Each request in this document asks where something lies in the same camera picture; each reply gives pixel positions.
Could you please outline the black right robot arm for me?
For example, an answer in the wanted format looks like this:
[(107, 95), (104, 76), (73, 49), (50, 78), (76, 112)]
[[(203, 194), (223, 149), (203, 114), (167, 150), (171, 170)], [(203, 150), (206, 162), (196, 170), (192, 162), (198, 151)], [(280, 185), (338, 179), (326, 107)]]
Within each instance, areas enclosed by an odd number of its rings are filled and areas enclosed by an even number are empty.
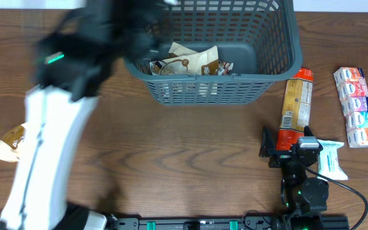
[(280, 198), (288, 208), (287, 213), (271, 220), (272, 229), (325, 228), (321, 212), (327, 210), (329, 185), (317, 177), (307, 176), (307, 169), (318, 161), (322, 149), (307, 126), (304, 136), (288, 150), (277, 149), (269, 129), (263, 127), (259, 156), (269, 159), (268, 167), (281, 170)]

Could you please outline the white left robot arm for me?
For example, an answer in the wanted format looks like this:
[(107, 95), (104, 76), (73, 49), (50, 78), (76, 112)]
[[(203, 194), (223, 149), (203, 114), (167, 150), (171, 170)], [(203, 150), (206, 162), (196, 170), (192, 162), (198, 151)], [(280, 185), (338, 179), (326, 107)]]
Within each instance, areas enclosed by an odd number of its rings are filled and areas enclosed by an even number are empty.
[(115, 218), (71, 204), (75, 152), (101, 85), (117, 58), (154, 56), (160, 39), (147, 26), (172, 1), (88, 1), (68, 11), (35, 45), (34, 87), (26, 93), (24, 149), (0, 229), (111, 229)]

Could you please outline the brown white snack pouch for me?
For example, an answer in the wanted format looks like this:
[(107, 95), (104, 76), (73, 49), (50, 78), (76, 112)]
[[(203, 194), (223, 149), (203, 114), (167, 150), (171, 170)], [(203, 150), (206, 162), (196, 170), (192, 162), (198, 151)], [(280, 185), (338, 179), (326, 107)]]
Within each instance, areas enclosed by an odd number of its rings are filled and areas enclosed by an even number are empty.
[[(199, 52), (189, 49), (183, 45), (173, 42), (169, 50), (169, 58), (175, 58), (178, 56), (186, 56), (191, 54), (197, 54)], [(233, 69), (234, 63), (223, 61), (218, 59), (218, 74), (217, 75), (229, 75), (229, 72)]]
[(214, 46), (197, 54), (152, 61), (149, 67), (153, 75), (217, 75), (219, 72), (218, 48)]
[(24, 148), (24, 139), (27, 123), (12, 128), (0, 139), (0, 160), (18, 162)]

